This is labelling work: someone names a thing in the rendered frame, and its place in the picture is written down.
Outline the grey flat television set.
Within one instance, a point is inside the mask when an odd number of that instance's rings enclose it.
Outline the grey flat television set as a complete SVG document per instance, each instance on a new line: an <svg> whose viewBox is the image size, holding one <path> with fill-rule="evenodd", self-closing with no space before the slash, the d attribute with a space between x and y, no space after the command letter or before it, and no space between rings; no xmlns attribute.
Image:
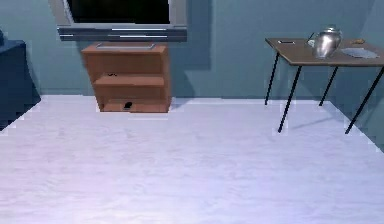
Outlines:
<svg viewBox="0 0 384 224"><path fill-rule="evenodd" d="M188 0L48 0L62 41L185 42Z"/></svg>

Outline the brown table with black legs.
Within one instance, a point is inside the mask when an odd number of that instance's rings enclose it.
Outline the brown table with black legs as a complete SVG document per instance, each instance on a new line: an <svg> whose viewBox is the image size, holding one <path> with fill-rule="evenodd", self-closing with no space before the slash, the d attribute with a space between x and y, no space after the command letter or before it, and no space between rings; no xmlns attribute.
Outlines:
<svg viewBox="0 0 384 224"><path fill-rule="evenodd" d="M288 41L294 41L295 44L279 44L277 43L278 40L288 40ZM296 66L296 74L294 77L294 81L292 83L292 87L290 90L290 94L288 96L288 100L279 124L278 132L281 132L286 116L288 114L291 101L297 86L298 79L300 77L300 73L303 66L326 66L326 67L333 67L333 73L329 78L327 87L324 91L324 94L321 98L321 101L319 103L320 106L323 105L323 102L327 96L327 93L332 85L332 82L334 80L334 77L340 67L380 67L380 72L377 74L375 80L373 81L371 87L369 88L367 94L365 95L363 101L361 102L359 108L357 109L355 115L351 119L345 133L348 134L352 127L354 126L354 123L356 122L358 116L362 112L365 104L369 100L371 94L373 93L374 89L376 88L377 84L379 83L381 77L384 75L384 49L375 47L367 42L362 44L362 47L370 50L372 52L375 52L379 55L379 58L372 58L372 59L365 59L365 58L354 58L351 56L348 56L344 53L342 53L340 50L337 50L331 58L329 59L317 59L313 54L310 46L307 44L307 40L304 38L266 38L266 43L276 52L275 60L273 69L271 72L269 85L267 89L267 93L265 96L264 104L268 104L268 99L270 96L270 91L272 89L273 80L275 77L275 71L277 62L280 57L284 58L290 66Z"/></svg>

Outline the silver metal kettle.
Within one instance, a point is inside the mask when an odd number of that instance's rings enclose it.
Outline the silver metal kettle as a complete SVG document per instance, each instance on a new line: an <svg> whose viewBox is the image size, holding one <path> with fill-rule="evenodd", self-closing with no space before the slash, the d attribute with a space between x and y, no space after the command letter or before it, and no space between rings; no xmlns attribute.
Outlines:
<svg viewBox="0 0 384 224"><path fill-rule="evenodd" d="M318 59L329 58L338 49L341 42L342 31L336 26L328 26L316 35L312 53Z"/></svg>

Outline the grey flat tray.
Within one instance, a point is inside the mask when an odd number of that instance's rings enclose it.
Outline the grey flat tray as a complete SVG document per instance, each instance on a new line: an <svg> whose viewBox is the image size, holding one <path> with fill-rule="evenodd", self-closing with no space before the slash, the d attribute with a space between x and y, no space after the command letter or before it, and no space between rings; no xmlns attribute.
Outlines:
<svg viewBox="0 0 384 224"><path fill-rule="evenodd" d="M96 44L96 49L117 49L117 50L151 50L156 46L155 43L139 42L102 42Z"/></svg>

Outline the brown wooden shelf unit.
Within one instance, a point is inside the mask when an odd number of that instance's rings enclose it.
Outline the brown wooden shelf unit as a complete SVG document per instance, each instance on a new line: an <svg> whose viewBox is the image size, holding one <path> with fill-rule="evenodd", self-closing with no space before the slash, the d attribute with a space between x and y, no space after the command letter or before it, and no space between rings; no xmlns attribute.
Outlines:
<svg viewBox="0 0 384 224"><path fill-rule="evenodd" d="M96 49L81 51L101 112L167 113L171 104L168 46L151 50ZM123 110L132 102L130 110Z"/></svg>

